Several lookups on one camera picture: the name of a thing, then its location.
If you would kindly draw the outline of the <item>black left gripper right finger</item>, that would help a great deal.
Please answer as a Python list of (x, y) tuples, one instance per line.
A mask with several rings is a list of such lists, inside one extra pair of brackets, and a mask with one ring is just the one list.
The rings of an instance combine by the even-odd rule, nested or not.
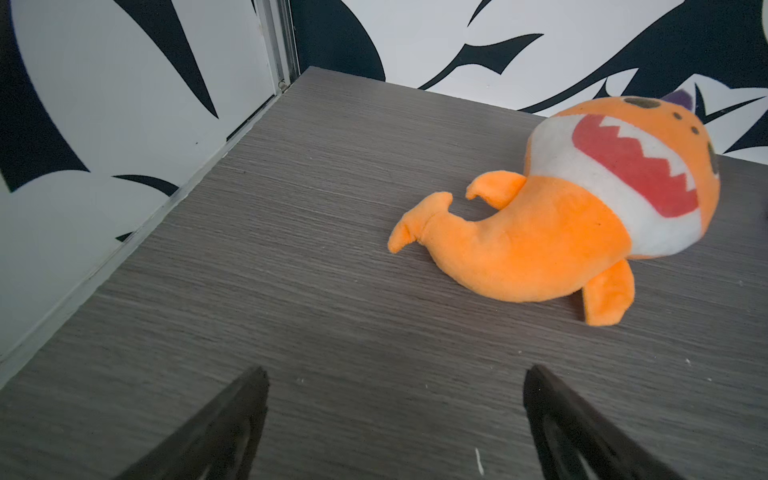
[(680, 479), (543, 365), (526, 371), (523, 405), (546, 479)]

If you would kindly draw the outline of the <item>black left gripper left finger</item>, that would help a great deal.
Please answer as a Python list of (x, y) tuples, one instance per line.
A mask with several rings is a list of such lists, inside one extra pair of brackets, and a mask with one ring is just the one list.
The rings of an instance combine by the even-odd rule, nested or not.
[(252, 367), (232, 381), (156, 448), (117, 477), (247, 479), (260, 443), (269, 377)]

